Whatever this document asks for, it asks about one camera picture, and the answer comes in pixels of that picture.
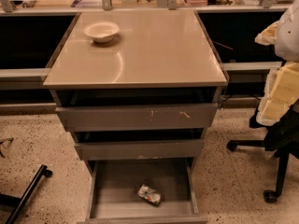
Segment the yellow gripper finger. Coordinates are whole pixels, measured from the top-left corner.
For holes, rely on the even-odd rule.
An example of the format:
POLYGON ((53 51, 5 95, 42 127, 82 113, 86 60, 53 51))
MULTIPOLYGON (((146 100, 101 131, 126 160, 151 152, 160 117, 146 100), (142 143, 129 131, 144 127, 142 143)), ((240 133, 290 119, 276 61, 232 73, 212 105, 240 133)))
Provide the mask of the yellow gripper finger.
POLYGON ((266 78, 264 97, 256 121, 265 126, 278 122, 299 99, 299 63, 285 63, 266 78))
POLYGON ((255 42, 264 46, 274 45, 276 42, 277 27, 278 27, 278 22, 277 21, 273 22, 262 32, 257 34, 257 36, 255 37, 255 42))

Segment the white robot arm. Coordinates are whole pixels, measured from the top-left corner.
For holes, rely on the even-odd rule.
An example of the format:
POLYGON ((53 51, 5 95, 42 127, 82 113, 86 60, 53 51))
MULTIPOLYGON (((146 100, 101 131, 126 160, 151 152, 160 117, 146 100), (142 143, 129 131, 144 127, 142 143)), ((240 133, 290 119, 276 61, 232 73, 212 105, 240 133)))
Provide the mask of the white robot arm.
POLYGON ((295 0, 278 21, 255 37, 261 45, 275 47, 286 63, 267 76, 256 121, 264 126, 278 122, 299 99, 299 0, 295 0))

